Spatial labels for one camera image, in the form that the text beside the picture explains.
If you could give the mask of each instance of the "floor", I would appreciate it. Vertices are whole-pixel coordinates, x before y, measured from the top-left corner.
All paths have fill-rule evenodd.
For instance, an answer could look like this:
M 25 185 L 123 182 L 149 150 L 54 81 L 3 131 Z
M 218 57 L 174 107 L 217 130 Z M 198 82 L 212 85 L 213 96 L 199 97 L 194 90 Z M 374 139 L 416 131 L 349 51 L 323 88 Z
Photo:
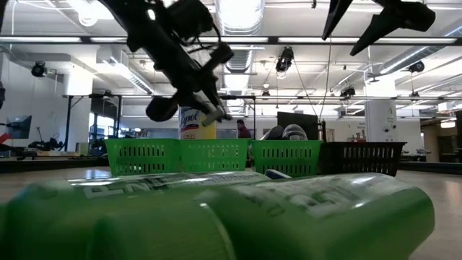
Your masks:
M 109 175 L 108 168 L 1 174 L 0 203 L 7 202 L 32 182 L 50 179 L 103 178 Z M 435 205 L 437 218 L 435 231 L 416 250 L 411 260 L 459 259 L 462 254 L 462 175 L 400 171 L 397 178 L 423 189 Z

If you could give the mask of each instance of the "green cylindrical container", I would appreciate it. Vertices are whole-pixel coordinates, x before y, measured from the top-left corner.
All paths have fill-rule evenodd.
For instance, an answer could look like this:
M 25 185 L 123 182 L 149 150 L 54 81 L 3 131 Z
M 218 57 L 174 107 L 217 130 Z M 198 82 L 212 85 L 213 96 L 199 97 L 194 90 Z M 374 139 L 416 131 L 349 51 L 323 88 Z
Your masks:
M 164 198 L 175 203 L 101 219 L 88 259 L 404 260 L 435 226 L 425 192 L 381 174 L 178 189 Z M 178 215 L 197 220 L 175 228 Z
M 175 173 L 93 180 L 51 181 L 27 187 L 3 209 L 0 237 L 10 259 L 84 259 L 95 221 L 130 212 L 142 194 L 163 194 L 181 186 L 252 183 L 269 178 L 254 172 Z M 167 203 L 167 197 L 155 203 Z

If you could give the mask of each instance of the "green plastic basket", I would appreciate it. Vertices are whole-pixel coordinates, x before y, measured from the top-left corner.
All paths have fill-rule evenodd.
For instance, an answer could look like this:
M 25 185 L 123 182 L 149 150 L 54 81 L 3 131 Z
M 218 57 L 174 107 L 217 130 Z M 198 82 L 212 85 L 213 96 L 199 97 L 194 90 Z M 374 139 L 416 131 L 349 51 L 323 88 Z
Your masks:
M 177 139 L 107 139 L 105 144 L 112 176 L 180 170 Z
M 245 170 L 249 139 L 181 140 L 186 172 Z
M 278 170 L 292 177 L 314 176 L 322 141 L 252 141 L 259 173 Z

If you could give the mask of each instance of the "person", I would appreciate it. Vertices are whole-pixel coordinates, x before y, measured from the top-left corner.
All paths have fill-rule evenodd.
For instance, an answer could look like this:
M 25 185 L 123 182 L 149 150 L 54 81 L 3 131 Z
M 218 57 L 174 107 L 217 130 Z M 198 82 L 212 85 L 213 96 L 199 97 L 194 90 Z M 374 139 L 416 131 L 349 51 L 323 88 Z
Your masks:
M 237 137 L 238 138 L 252 138 L 250 131 L 245 127 L 244 120 L 237 120 Z

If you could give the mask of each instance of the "black plastic basket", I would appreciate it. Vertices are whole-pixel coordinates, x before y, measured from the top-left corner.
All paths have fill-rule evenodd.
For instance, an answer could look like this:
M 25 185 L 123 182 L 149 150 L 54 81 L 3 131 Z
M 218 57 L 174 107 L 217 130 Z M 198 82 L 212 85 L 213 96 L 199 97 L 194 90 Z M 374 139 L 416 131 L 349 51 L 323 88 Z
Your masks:
M 406 142 L 328 142 L 321 145 L 318 173 L 383 173 L 396 176 Z

